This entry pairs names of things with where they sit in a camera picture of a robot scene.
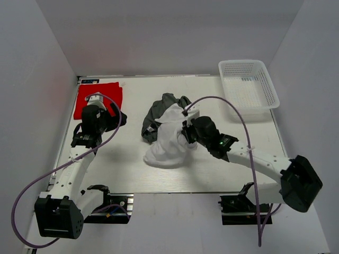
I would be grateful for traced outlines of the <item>white t-shirt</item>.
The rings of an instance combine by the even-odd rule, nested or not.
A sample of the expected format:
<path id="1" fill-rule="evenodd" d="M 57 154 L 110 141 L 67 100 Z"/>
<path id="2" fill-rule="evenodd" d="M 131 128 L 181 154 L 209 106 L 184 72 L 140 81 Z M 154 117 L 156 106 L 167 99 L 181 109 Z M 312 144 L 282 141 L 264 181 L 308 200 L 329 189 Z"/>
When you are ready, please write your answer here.
<path id="1" fill-rule="evenodd" d="M 156 119 L 160 123 L 157 132 L 157 140 L 146 151 L 143 160 L 156 168 L 178 168 L 182 166 L 194 150 L 196 142 L 189 143 L 182 134 L 183 122 L 186 117 L 182 114 L 183 109 L 177 105 L 171 105 L 163 115 Z"/>

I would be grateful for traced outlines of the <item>dark grey t-shirt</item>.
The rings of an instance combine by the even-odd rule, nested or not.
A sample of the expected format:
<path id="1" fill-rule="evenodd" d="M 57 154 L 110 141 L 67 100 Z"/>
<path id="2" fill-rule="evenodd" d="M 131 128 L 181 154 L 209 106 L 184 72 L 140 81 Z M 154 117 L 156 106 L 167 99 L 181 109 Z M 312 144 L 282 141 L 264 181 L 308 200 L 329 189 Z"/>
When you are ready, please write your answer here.
<path id="1" fill-rule="evenodd" d="M 176 98 L 172 93 L 164 93 L 161 100 L 154 101 L 142 123 L 141 137 L 145 142 L 152 144 L 157 140 L 161 123 L 158 123 L 156 119 L 160 118 L 173 104 L 185 108 L 191 104 L 191 101 L 186 96 Z"/>

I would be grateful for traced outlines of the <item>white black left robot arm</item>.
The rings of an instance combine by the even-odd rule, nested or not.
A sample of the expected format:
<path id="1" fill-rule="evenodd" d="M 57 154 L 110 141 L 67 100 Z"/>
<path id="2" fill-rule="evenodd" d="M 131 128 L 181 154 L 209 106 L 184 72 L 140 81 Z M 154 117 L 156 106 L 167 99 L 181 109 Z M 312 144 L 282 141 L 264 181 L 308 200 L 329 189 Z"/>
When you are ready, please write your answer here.
<path id="1" fill-rule="evenodd" d="M 109 188 L 91 185 L 82 188 L 84 176 L 102 143 L 102 134 L 125 125 L 127 116 L 114 104 L 107 109 L 88 105 L 82 109 L 81 123 L 73 132 L 69 154 L 70 165 L 65 167 L 59 179 L 46 197 L 39 197 L 34 205 L 39 233 L 42 237 L 77 239 L 84 220 L 109 204 Z"/>

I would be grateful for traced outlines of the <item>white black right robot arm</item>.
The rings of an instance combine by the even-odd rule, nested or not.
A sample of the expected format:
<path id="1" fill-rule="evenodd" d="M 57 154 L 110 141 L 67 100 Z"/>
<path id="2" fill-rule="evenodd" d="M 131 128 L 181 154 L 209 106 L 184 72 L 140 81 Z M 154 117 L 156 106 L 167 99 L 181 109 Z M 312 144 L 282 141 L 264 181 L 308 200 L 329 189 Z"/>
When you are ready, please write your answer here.
<path id="1" fill-rule="evenodd" d="M 199 143 L 217 159 L 245 166 L 273 179 L 270 184 L 246 184 L 238 195 L 242 201 L 256 204 L 258 196 L 263 203 L 282 203 L 305 213 L 323 187 L 306 157 L 278 157 L 250 150 L 236 137 L 220 133 L 208 116 L 185 120 L 182 134 L 188 143 Z"/>

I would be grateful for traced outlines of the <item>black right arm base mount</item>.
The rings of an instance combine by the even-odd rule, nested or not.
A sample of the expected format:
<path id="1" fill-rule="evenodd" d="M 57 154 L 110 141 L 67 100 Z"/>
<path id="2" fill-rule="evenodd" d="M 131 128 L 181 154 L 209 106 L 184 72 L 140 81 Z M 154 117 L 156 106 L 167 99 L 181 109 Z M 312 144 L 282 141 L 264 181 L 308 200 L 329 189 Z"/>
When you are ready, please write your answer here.
<path id="1" fill-rule="evenodd" d="M 250 182 L 237 194 L 220 196 L 218 204 L 223 225 L 257 225 L 256 205 L 246 196 L 253 186 Z"/>

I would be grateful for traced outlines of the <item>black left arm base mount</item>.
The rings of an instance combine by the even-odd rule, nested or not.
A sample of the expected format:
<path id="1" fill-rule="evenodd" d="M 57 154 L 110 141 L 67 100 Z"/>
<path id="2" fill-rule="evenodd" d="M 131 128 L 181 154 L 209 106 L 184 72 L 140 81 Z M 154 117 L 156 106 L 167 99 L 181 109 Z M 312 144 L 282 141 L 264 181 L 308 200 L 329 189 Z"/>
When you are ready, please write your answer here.
<path id="1" fill-rule="evenodd" d="M 85 191 L 100 191 L 103 203 L 96 207 L 84 223 L 87 224 L 128 224 L 133 210 L 134 194 L 110 193 L 104 185 L 91 185 Z"/>

